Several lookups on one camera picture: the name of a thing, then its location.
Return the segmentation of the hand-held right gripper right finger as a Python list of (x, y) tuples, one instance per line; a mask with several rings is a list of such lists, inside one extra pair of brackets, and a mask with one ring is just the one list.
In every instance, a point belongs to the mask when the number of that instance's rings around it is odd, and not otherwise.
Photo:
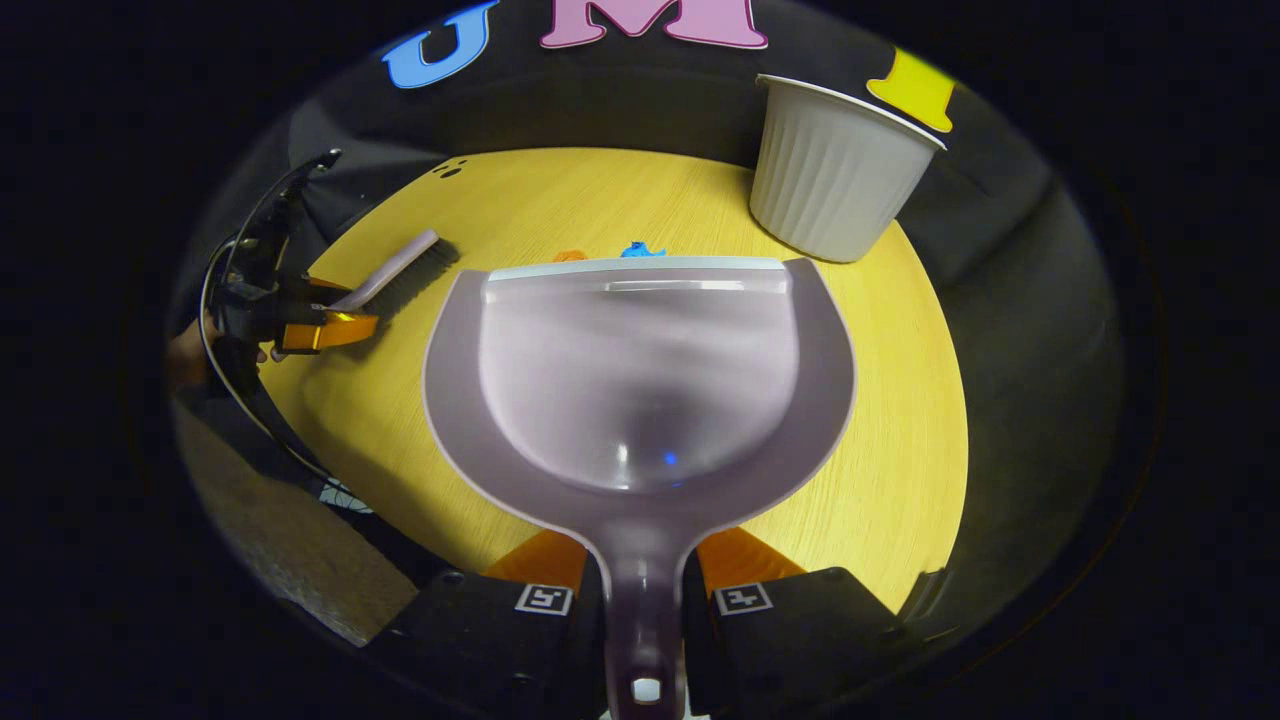
[(740, 528), (696, 547), (684, 588), (696, 717), (841, 717), (923, 644), (849, 570), (804, 571)]

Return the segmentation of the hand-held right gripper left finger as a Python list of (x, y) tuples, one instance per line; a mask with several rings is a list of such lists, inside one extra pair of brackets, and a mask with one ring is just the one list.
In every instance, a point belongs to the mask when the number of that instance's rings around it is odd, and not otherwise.
[(605, 714), (603, 582), (575, 539), (544, 530), (489, 574), (403, 551), (416, 596), (367, 644), (436, 719)]

